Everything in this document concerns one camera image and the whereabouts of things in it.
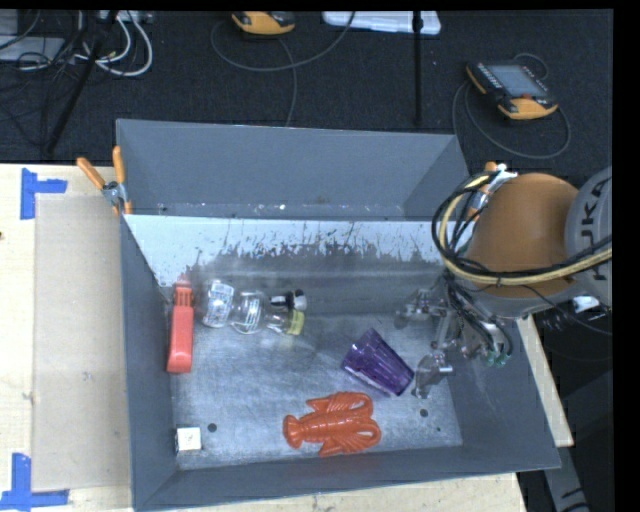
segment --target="black pole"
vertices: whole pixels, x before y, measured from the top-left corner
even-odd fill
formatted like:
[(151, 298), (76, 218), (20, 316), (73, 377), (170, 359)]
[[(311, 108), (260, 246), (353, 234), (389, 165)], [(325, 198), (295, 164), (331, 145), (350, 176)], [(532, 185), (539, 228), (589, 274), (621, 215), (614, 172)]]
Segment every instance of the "black pole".
[(87, 80), (89, 79), (89, 75), (91, 75), (91, 71), (93, 71), (93, 68), (95, 66), (95, 61), (96, 59), (99, 58), (99, 55), (102, 50), (102, 46), (104, 45), (104, 42), (106, 41), (107, 36), (109, 35), (111, 27), (113, 27), (114, 23), (116, 22), (117, 15), (118, 15), (117, 10), (109, 10), (109, 15), (107, 16), (107, 20), (106, 20), (106, 23), (104, 24), (104, 28), (102, 30), (96, 30), (95, 41), (93, 44), (93, 48), (91, 49), (91, 53), (89, 54), (87, 65), (82, 71), (82, 75), (78, 79), (78, 83), (76, 84), (76, 86), (74, 87), (71, 93), (71, 98), (69, 99), (67, 104), (64, 106), (64, 110), (60, 114), (60, 117), (58, 118), (58, 122), (53, 128), (53, 132), (51, 133), (51, 138), (49, 139), (49, 142), (47, 142), (47, 145), (44, 148), (44, 158), (46, 160), (53, 160), (53, 153), (55, 151), (56, 145), (58, 144), (58, 140), (60, 140), (60, 137), (62, 136), (62, 132), (64, 131), (64, 129), (67, 126), (67, 123), (69, 122), (69, 118), (71, 117), (71, 114), (73, 112), (73, 109), (76, 106), (76, 103), (78, 102), (78, 98), (80, 97), (80, 94), (82, 93), (82, 90), (84, 89), (84, 86), (87, 83)]
[(414, 82), (416, 85), (416, 126), (422, 126), (422, 53), (420, 46), (420, 32), (424, 26), (422, 11), (413, 11), (413, 62), (415, 68)]

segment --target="gray bin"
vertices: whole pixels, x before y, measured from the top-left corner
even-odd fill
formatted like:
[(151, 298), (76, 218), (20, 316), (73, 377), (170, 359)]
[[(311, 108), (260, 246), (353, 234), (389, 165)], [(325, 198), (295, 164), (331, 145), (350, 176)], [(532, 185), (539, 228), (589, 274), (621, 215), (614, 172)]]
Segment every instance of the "gray bin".
[[(116, 136), (134, 205), (121, 251), (135, 509), (559, 467), (515, 326), (504, 368), (454, 355), (455, 374), (426, 400), (339, 368), (368, 327), (410, 366), (428, 352), (435, 327), (396, 330), (393, 315), (442, 269), (430, 218), (468, 175), (455, 136), (140, 120), (119, 120)], [(303, 335), (197, 325), (192, 372), (168, 374), (168, 297), (187, 269), (303, 288)], [(284, 414), (339, 390), (370, 394), (381, 443), (328, 458), (289, 448)], [(200, 427), (203, 450), (177, 456), (178, 426)]]

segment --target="red plastic object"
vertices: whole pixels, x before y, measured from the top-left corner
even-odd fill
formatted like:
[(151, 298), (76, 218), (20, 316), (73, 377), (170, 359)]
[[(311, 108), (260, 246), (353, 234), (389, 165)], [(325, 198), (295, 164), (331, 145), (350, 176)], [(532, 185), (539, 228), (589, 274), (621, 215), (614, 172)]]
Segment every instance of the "red plastic object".
[(189, 373), (193, 360), (193, 291), (188, 280), (181, 278), (173, 293), (171, 335), (167, 371)]
[(354, 453), (370, 448), (382, 437), (380, 427), (371, 418), (373, 402), (368, 395), (339, 392), (325, 398), (307, 400), (314, 412), (299, 420), (287, 415), (282, 432), (287, 443), (298, 449), (303, 441), (323, 443), (318, 455)]

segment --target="purple glass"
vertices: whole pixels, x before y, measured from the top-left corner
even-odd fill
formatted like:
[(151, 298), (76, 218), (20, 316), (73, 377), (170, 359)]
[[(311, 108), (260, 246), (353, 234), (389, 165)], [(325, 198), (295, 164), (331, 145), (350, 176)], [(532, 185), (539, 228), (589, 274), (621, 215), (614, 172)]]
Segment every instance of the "purple glass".
[(382, 339), (369, 329), (351, 345), (342, 361), (342, 369), (367, 384), (400, 396), (413, 380), (413, 370)]

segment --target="orange lobster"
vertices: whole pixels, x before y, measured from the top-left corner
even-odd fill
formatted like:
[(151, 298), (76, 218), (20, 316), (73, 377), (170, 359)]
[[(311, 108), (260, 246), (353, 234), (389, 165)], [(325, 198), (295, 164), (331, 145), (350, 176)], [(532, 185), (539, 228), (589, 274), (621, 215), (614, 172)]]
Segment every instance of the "orange lobster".
[(282, 432), (292, 448), (303, 441), (323, 443), (318, 455), (327, 457), (359, 452), (380, 441), (380, 427), (371, 419), (373, 402), (364, 393), (335, 393), (307, 400), (307, 405), (314, 412), (299, 420), (289, 414), (283, 421)]

